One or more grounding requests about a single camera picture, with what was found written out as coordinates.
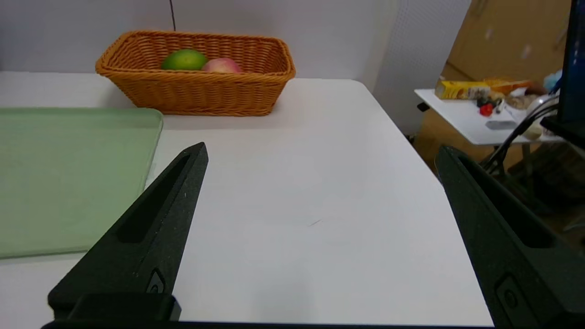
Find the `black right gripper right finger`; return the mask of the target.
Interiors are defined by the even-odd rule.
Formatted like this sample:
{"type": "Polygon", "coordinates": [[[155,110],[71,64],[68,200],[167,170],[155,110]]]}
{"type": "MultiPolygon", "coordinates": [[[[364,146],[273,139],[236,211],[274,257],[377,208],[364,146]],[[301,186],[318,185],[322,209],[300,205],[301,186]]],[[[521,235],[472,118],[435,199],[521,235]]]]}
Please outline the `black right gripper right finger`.
{"type": "Polygon", "coordinates": [[[583,256],[464,152],[435,167],[495,327],[582,329],[583,256]]]}

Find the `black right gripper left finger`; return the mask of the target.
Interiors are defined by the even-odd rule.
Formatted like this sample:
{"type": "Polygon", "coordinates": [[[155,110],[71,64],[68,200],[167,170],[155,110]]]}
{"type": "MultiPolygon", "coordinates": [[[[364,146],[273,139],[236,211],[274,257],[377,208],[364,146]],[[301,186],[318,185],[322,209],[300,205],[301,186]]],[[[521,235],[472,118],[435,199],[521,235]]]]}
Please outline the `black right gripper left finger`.
{"type": "Polygon", "coordinates": [[[173,289],[208,163],[182,150],[48,294],[55,320],[177,321],[173,289]]]}

